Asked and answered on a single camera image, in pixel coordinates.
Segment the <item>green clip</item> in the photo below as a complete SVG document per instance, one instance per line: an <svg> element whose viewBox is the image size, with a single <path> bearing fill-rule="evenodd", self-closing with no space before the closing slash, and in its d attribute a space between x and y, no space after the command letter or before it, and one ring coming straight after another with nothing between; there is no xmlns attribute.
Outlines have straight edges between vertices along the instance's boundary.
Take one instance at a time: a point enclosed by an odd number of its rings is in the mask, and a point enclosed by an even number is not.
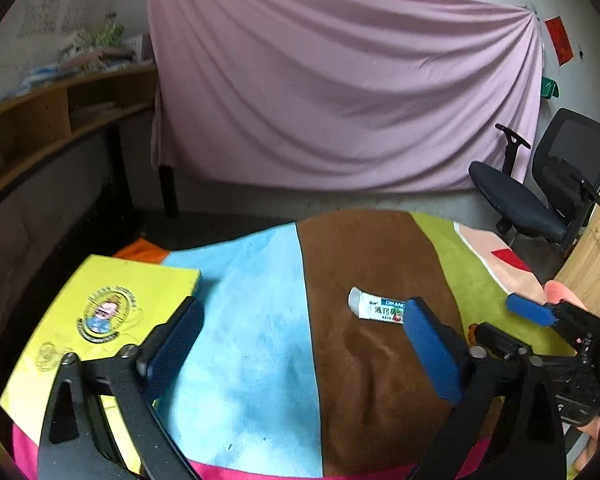
<svg viewBox="0 0 600 480"><path fill-rule="evenodd" d="M545 99L551 99L551 97L560 97L560 91L558 90L558 83L548 77L542 78L542 84L540 87L540 95Z"/></svg>

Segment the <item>pink object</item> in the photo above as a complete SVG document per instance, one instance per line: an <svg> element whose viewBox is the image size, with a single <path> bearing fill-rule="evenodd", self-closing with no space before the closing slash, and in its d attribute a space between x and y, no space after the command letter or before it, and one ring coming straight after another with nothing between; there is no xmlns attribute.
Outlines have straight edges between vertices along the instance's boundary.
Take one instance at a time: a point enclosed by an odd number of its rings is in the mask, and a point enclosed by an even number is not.
<svg viewBox="0 0 600 480"><path fill-rule="evenodd" d="M457 478L462 478L476 471L482 457L489 447L489 440L479 440L471 448ZM13 455L16 465L29 480L38 478L38 446L15 424L13 425ZM227 469L215 465L206 465L189 460L196 472L205 480L294 480L284 476L259 475ZM413 465L391 469L378 473L366 473L350 476L325 477L329 480L404 480Z"/></svg>
<svg viewBox="0 0 600 480"><path fill-rule="evenodd" d="M29 480L38 478L38 446L16 424L11 430L13 461Z"/></svg>
<svg viewBox="0 0 600 480"><path fill-rule="evenodd" d="M465 189L533 143L542 46L526 9L473 0L147 0L154 164L256 186ZM520 150L522 180L529 150Z"/></svg>
<svg viewBox="0 0 600 480"><path fill-rule="evenodd" d="M579 306L584 310L587 309L587 307L584 306L584 303L580 301L580 298L577 297L570 288L560 282L555 282L554 280L546 282L544 284L544 293L546 294L546 299L549 303L558 304L564 300Z"/></svg>

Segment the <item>tube of ointment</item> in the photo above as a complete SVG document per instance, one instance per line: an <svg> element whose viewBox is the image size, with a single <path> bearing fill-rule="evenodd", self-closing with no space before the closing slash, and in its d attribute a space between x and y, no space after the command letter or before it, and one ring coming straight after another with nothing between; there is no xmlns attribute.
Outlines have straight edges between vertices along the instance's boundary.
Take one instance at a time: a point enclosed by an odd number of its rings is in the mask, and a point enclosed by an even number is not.
<svg viewBox="0 0 600 480"><path fill-rule="evenodd" d="M404 301L380 298L380 296L362 292L357 287L353 287L349 293L349 308L360 319L375 319L376 321L402 324L405 306Z"/></svg>

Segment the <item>wooden shelf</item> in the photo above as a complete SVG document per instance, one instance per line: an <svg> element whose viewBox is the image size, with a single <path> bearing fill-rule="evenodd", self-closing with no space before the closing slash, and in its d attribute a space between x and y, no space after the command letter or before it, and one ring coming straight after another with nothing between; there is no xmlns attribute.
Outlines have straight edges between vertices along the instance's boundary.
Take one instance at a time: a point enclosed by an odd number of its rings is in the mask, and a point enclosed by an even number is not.
<svg viewBox="0 0 600 480"><path fill-rule="evenodd" d="M154 64L134 66L131 68L123 68L121 70L116 70L115 72L93 72L93 73L85 73L83 75L79 75L76 77L69 77L67 79L62 79L60 81L56 81L55 83L51 83L48 86L42 86L40 88L35 88L31 92L26 95L14 97L11 99L7 99L0 103L0 114L5 113L8 110L11 110L13 107L16 107L19 104L25 103L27 101L31 101L41 95L52 92L53 90L58 89L66 89L71 88L73 86L83 85L85 83L91 83L94 81L103 81L111 78L117 78L121 76L134 75L134 74L156 74L156 67Z"/></svg>
<svg viewBox="0 0 600 480"><path fill-rule="evenodd" d="M124 119L125 117L129 117L129 115L137 114L138 112L142 112L143 110L148 110L153 105L153 103L140 103L139 105L131 105L126 108L122 108L122 110L116 110L114 112L111 112L110 114L99 117L92 123L84 124L83 126L76 128L74 131L72 131L72 136L81 136L88 132L92 132L93 130L97 130L98 128L106 126L109 123L113 123L115 121L119 121L120 119Z"/></svg>
<svg viewBox="0 0 600 480"><path fill-rule="evenodd" d="M94 73L56 82L0 104L0 195L7 196L27 171L55 153L123 118L154 105L154 65ZM69 109L115 101L120 107L73 131Z"/></svg>

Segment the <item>chair backrest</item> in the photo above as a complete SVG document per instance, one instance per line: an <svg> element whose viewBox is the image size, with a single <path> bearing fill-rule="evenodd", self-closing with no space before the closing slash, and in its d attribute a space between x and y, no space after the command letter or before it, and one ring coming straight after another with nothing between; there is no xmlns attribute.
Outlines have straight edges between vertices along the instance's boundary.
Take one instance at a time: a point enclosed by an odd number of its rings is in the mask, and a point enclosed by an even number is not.
<svg viewBox="0 0 600 480"><path fill-rule="evenodd" d="M534 180L549 204L570 222L578 214L580 187L573 179L561 180L547 168L548 156L570 163L600 191L600 123L561 108L536 148L532 165Z"/></svg>

